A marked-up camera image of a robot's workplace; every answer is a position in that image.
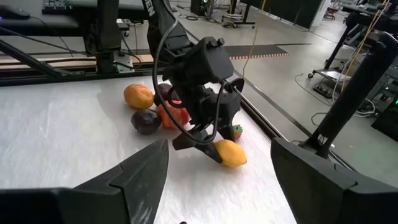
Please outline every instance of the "strawberry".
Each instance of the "strawberry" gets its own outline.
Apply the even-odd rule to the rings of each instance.
[[[234,137],[235,137],[235,140],[239,139],[239,138],[241,137],[242,133],[243,133],[243,128],[242,128],[242,126],[240,126],[240,125],[234,125],[232,128],[233,128],[233,130],[234,130]]]

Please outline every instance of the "white table surface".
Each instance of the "white table surface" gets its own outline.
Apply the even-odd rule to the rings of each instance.
[[[158,138],[130,122],[123,91],[150,77],[0,88],[0,188],[75,187]],[[170,143],[167,180],[155,223],[296,223],[276,179],[270,139],[241,110],[234,118],[248,163],[223,167],[197,149]]]

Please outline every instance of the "plum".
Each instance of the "plum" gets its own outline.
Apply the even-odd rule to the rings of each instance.
[[[175,91],[173,91],[173,93],[170,96],[171,99],[169,99],[169,96],[167,95],[167,93],[172,88],[172,85],[167,84],[167,83],[161,83],[157,87],[159,89],[159,94],[162,95],[162,97],[163,97],[163,99],[165,101],[168,101],[168,100],[180,100],[180,98],[178,97],[178,95],[177,95],[177,93]],[[159,98],[159,96],[157,94],[155,94],[154,103],[155,103],[156,106],[160,105],[160,98]]]
[[[131,123],[143,135],[156,132],[162,124],[156,111],[148,109],[135,112],[131,117]]]

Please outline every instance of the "dark purple plum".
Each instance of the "dark purple plum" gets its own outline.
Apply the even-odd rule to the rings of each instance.
[[[156,132],[162,124],[154,110],[139,110],[135,112],[131,117],[131,123],[143,135]]]

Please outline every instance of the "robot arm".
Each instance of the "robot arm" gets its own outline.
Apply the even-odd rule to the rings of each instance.
[[[142,3],[148,13],[150,53],[156,60],[159,43],[167,35],[159,54],[159,60],[168,64],[163,80],[169,80],[173,85],[173,90],[182,101],[179,107],[187,109],[191,117],[190,124],[194,125],[188,132],[178,127],[182,134],[173,140],[173,146],[176,150],[195,147],[222,163],[214,144],[210,142],[215,133],[210,136],[205,129],[212,124],[225,139],[234,141],[232,120],[240,109],[239,91],[244,84],[242,79],[232,83],[226,81],[233,74],[233,66],[223,47],[224,40],[205,37],[194,45],[181,23],[177,22],[169,32],[175,24],[175,18],[168,0],[142,0]],[[228,93],[221,91],[219,97],[211,88],[205,88],[204,84],[209,82],[222,84]]]

